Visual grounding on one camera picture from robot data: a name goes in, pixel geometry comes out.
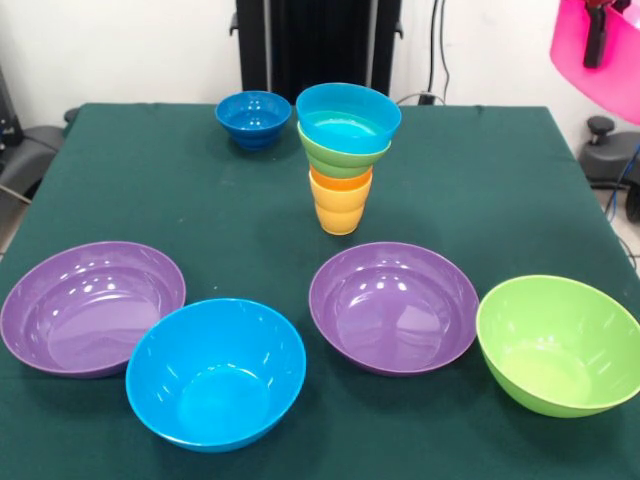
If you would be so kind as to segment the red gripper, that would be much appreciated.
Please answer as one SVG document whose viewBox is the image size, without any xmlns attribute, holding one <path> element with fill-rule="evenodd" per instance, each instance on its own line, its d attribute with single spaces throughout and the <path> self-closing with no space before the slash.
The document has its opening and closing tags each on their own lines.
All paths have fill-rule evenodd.
<svg viewBox="0 0 640 480">
<path fill-rule="evenodd" d="M 583 66 L 597 69 L 602 61 L 606 45 L 606 7 L 615 0 L 585 0 L 589 28 L 584 50 Z"/>
</svg>

